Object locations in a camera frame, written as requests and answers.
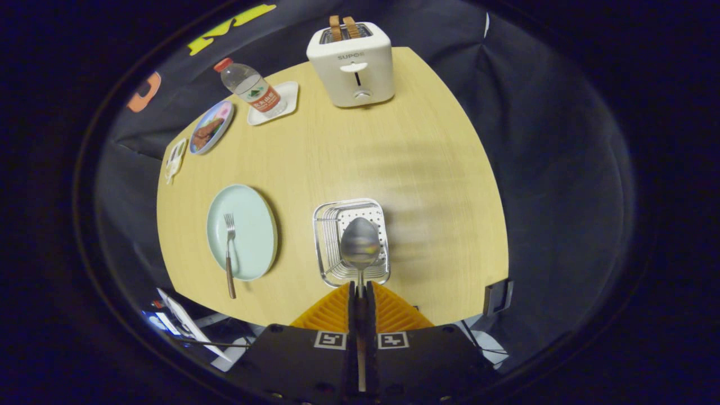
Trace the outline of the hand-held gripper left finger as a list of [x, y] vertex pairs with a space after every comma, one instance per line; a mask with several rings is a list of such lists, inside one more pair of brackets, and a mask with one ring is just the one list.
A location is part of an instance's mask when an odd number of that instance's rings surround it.
[[291, 325], [268, 325], [227, 371], [258, 403], [351, 404], [362, 397], [357, 285], [346, 284]]

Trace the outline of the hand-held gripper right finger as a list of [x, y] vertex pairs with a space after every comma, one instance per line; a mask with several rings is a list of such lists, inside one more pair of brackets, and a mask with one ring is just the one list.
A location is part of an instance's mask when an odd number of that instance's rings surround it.
[[501, 375], [461, 328], [434, 325], [378, 282], [363, 290], [365, 395], [373, 404], [456, 404]]

